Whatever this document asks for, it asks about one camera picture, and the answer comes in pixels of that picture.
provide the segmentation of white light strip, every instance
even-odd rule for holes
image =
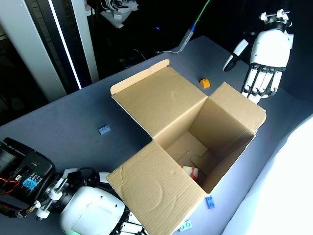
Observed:
[[[78,80],[78,76],[77,76],[75,67],[74,67],[74,65],[73,65],[72,58],[70,57],[70,54],[69,54],[69,51],[68,51],[68,48],[67,48],[67,44],[66,44],[66,42],[65,42],[65,39],[64,39],[64,36],[63,36],[62,30],[61,30],[61,27],[60,27],[60,23],[59,23],[57,14],[55,13],[55,9],[54,9],[52,0],[48,0],[48,2],[49,2],[49,5],[50,5],[50,8],[51,8],[51,11],[52,11],[52,15],[53,15],[54,21],[55,21],[55,23],[56,23],[56,25],[57,25],[59,34],[60,34],[60,36],[61,36],[61,40],[62,40],[62,43],[63,43],[64,49],[65,49],[65,52],[66,52],[67,57],[68,57],[68,61],[69,61],[69,63],[70,63],[70,66],[72,67],[72,70],[73,70],[73,73],[74,73],[74,76],[75,76],[75,79],[76,79],[78,88],[81,90],[81,89],[82,89],[82,86],[80,85],[80,82],[79,82],[79,80]]]

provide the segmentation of robotic hand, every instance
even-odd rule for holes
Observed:
[[[276,94],[282,72],[285,71],[293,44],[293,35],[286,32],[289,22],[289,12],[283,9],[274,14],[262,13],[260,19],[268,30],[260,32],[255,39],[250,57],[250,67],[242,94],[254,103],[261,98]],[[227,60],[223,70],[231,70],[249,43],[243,39]]]

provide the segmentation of red and white object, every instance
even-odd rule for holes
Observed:
[[[198,182],[198,180],[199,180],[199,169],[198,168],[190,167],[190,166],[184,166],[184,165],[181,165],[181,168],[184,171],[186,171],[194,181]]]

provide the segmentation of black electronic device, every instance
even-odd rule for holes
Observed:
[[[34,149],[5,138],[0,142],[0,195],[12,188],[11,182],[18,182],[9,194],[32,204],[54,180],[55,166],[51,160]]]

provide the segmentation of green cable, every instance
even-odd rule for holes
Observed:
[[[209,4],[210,0],[207,0],[206,4],[204,5],[204,7],[202,8],[202,11],[200,12],[200,14],[198,15],[198,18],[195,21],[195,24],[200,20],[201,15],[203,14],[206,6]]]

